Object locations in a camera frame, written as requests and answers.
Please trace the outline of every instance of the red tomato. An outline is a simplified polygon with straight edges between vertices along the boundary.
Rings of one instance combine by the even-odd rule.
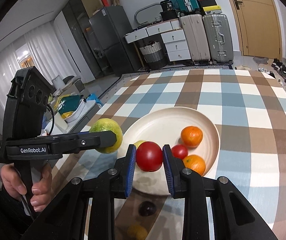
[[[182,144],[173,146],[171,151],[174,157],[181,160],[188,156],[188,149]]]
[[[143,142],[136,150],[136,163],[142,171],[157,171],[163,163],[161,148],[155,142]]]

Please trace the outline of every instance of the red object on refrigerator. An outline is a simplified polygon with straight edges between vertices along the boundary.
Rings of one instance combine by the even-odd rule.
[[[103,6],[110,6],[107,0],[101,0]]]

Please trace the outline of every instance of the human hand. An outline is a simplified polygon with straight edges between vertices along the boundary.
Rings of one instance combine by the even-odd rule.
[[[31,198],[31,205],[34,207],[35,212],[44,210],[51,201],[52,174],[51,166],[48,163],[43,167],[41,174],[41,180],[32,186],[34,196]],[[27,193],[26,187],[13,164],[2,167],[1,178],[5,190],[11,197],[20,200],[20,195]]]

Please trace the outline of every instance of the plaid pattern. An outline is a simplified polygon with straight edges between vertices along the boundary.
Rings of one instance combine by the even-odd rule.
[[[174,106],[196,109],[217,126],[221,149],[216,177],[227,176],[278,239],[286,239],[286,93],[278,82],[266,73],[244,70],[184,70],[142,75],[117,91],[89,125],[99,118],[111,118],[125,133],[144,115]],[[112,167],[115,160],[116,153],[104,155],[88,150],[72,162],[74,168],[65,181],[74,176],[96,177]],[[149,221],[136,214],[136,206],[143,199],[157,202],[158,212]],[[148,230],[148,239],[181,239],[183,200],[134,190],[125,203],[115,201],[115,209],[117,239],[127,239],[127,223],[135,221]],[[214,239],[213,225],[211,239]]]

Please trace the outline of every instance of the dark purple fruit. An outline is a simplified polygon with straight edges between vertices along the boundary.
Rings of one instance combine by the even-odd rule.
[[[152,216],[156,212],[156,206],[150,201],[144,201],[139,205],[139,214],[142,217]]]

